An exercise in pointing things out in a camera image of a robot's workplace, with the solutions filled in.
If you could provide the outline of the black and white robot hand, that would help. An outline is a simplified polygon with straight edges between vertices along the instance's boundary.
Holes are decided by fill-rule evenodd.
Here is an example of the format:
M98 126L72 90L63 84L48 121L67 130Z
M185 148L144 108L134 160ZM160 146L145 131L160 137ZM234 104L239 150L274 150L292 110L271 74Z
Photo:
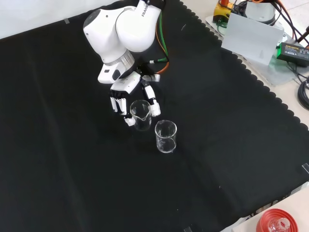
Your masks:
M136 120L132 117L128 109L128 98L138 87L141 87L146 101L150 104L151 116L159 116L161 114L160 105L150 85L150 82L159 81L159 74L142 76L137 72L133 72L125 78L118 78L110 89L110 100L114 112L122 115L128 126L134 126Z

